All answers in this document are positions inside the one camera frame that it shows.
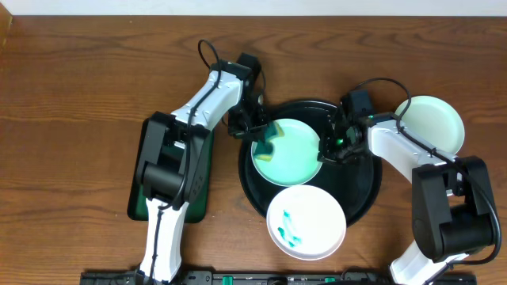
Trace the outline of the green yellow sponge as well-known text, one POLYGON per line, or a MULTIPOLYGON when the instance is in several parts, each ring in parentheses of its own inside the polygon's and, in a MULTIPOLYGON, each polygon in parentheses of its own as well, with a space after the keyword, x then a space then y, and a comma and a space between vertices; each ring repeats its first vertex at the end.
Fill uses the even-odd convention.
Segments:
POLYGON ((272 141, 276 138, 284 136, 284 131, 281 126, 273 121, 268 124, 265 129, 262 140, 257 142, 257 146, 252 151, 253 159, 270 162, 273 159, 274 145, 272 141))

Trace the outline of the mint plate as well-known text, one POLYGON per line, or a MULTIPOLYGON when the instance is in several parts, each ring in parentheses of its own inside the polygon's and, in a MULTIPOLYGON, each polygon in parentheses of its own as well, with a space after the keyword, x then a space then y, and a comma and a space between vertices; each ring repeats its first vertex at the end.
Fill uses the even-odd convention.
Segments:
POLYGON ((465 128, 459 113, 446 101, 428 95, 411 99, 402 122, 440 150, 457 154, 463 146, 465 128))
POLYGON ((254 168, 262 178, 279 186, 307 183, 322 167, 317 159, 319 136, 312 127, 300 120, 284 118, 275 122, 281 126, 284 136, 272 141, 272 161, 253 159, 252 151, 257 142, 251 143, 250 158, 254 168))

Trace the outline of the white plate with green stain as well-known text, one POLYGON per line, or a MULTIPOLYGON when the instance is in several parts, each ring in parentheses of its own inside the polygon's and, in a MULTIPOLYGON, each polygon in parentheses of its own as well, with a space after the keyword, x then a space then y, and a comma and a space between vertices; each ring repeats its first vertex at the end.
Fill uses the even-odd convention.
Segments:
POLYGON ((275 195, 266 212, 273 242, 299 260, 321 260, 345 240, 347 222, 339 202, 323 189, 296 185, 275 195))

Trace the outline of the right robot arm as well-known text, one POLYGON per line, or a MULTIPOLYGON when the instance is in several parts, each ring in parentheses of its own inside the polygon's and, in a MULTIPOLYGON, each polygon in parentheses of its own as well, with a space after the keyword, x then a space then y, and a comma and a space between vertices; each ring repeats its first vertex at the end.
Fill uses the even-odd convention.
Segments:
POLYGON ((344 165, 376 156, 412 186, 414 241, 389 269, 397 284, 434 284, 469 256, 493 246, 476 264, 491 262, 501 247, 501 227, 484 161, 439 150, 405 127, 392 112, 378 114, 368 92, 341 99, 326 121, 318 160, 344 165))

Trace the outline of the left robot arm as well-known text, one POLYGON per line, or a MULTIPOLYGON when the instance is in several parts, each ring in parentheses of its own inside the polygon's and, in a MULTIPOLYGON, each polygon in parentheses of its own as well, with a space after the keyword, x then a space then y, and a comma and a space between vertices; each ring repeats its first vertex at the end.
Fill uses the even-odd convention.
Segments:
POLYGON ((147 205, 147 245, 135 283, 169 284, 177 275, 186 212, 208 182, 220 120, 227 118, 228 134, 235 139, 265 140, 269 116, 254 94, 260 74, 261 63, 253 55, 221 59, 190 101, 147 119, 134 176, 147 205))

